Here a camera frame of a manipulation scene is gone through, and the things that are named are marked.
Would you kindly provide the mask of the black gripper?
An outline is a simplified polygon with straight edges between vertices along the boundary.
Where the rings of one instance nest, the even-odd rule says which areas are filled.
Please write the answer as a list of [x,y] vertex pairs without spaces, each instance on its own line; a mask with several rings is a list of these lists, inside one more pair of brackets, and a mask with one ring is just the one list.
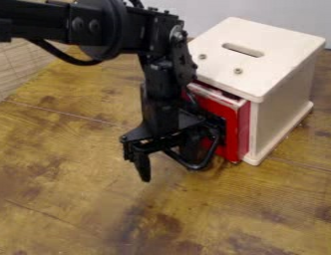
[[166,148],[179,153],[186,168],[205,168],[209,150],[202,147],[202,137],[190,133],[177,147],[187,129],[202,125],[218,127],[206,118],[197,101],[142,97],[142,117],[141,124],[121,137],[125,160],[134,163],[142,181],[151,181],[150,154]]

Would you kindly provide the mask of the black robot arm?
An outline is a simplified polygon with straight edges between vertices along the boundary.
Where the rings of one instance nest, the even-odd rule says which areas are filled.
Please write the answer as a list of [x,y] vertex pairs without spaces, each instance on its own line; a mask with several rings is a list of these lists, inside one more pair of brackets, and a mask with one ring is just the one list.
[[224,123],[189,90],[197,64],[183,21],[141,0],[0,0],[0,42],[22,38],[56,58],[94,66],[121,54],[139,57],[143,119],[121,136],[125,160],[151,180],[150,155],[163,152],[189,170],[206,168],[224,138]]

